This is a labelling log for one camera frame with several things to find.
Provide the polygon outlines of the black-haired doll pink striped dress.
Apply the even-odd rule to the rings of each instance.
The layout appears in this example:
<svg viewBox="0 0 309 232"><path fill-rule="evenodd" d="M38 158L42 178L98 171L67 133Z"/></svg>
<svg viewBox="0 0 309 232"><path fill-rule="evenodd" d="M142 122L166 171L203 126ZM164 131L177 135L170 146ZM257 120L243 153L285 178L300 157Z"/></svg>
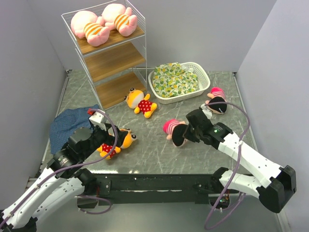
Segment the black-haired doll pink striped dress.
<svg viewBox="0 0 309 232"><path fill-rule="evenodd" d="M163 126L163 131L167 134L166 139L172 141L175 147L180 147L186 143L187 139L183 136L186 129L186 122L176 119L166 121Z"/></svg>

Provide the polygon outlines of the yellow plush red dotted dress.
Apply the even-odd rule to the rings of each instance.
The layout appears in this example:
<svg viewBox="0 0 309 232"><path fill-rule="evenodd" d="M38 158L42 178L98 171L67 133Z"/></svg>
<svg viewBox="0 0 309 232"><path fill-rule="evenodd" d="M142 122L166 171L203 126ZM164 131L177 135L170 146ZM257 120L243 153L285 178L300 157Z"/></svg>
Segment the yellow plush red dotted dress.
<svg viewBox="0 0 309 232"><path fill-rule="evenodd" d="M114 143L114 136L110 134L112 141L107 144L102 144L97 151L101 157L106 156L112 149ZM106 159L110 160L116 154L119 154L122 149L129 148L132 143L137 139L137 136L132 133L131 129L120 129L118 131L118 141L113 152L111 152Z"/></svg>

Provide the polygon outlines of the pink plush pig striped shirt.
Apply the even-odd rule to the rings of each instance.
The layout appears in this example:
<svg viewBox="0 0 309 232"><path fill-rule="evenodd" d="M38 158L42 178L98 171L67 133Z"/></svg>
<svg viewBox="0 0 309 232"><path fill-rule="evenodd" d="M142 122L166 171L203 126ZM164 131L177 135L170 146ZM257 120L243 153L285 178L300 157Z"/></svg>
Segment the pink plush pig striped shirt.
<svg viewBox="0 0 309 232"><path fill-rule="evenodd" d="M85 38L91 46L97 47L108 41L110 29L104 26L102 16L91 11L78 11L70 22L73 34L79 39Z"/></svg>

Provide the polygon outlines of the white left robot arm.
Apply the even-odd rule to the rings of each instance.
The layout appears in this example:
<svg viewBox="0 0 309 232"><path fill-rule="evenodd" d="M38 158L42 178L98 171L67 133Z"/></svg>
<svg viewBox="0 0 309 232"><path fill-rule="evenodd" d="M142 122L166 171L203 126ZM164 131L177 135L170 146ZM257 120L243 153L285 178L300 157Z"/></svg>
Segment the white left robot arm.
<svg viewBox="0 0 309 232"><path fill-rule="evenodd" d="M85 160L102 144L118 143L119 129L106 123L79 128L49 161L23 195L0 212L3 232L34 232L39 216L52 212L64 200L97 190L97 179L85 168Z"/></svg>

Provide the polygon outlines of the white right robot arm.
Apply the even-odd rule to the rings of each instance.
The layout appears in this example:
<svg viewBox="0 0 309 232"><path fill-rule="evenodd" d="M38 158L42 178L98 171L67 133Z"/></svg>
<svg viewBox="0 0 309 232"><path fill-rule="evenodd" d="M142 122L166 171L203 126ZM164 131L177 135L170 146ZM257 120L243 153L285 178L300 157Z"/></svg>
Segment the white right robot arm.
<svg viewBox="0 0 309 232"><path fill-rule="evenodd" d="M212 124L202 109L186 115L189 122L184 138L191 142L202 141L228 155L250 172L234 173L221 167L211 176L211 189L221 193L225 189L243 192L259 199L273 213L279 213L296 192L296 171L291 166L282 167L267 159L243 142L225 124Z"/></svg>

